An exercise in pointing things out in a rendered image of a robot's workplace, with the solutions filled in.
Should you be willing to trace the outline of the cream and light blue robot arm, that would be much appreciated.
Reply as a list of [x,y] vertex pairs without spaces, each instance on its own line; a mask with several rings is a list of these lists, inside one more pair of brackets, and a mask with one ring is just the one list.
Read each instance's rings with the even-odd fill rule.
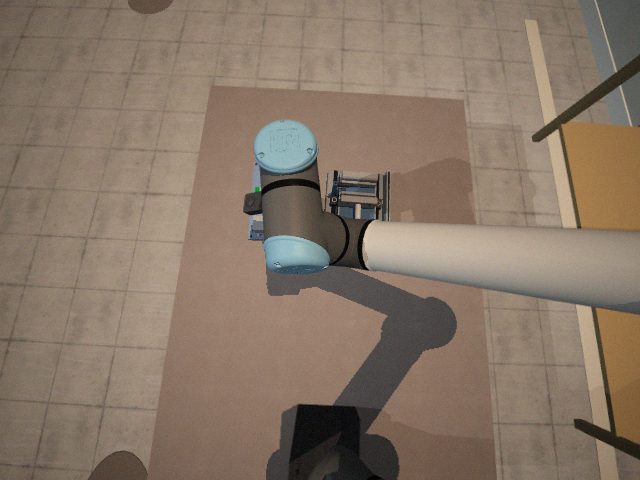
[[[261,191],[245,195],[243,212],[263,213],[273,272],[343,266],[640,315],[640,231],[346,218],[323,211],[306,125],[266,125],[254,152]],[[336,445],[308,480],[385,479]]]

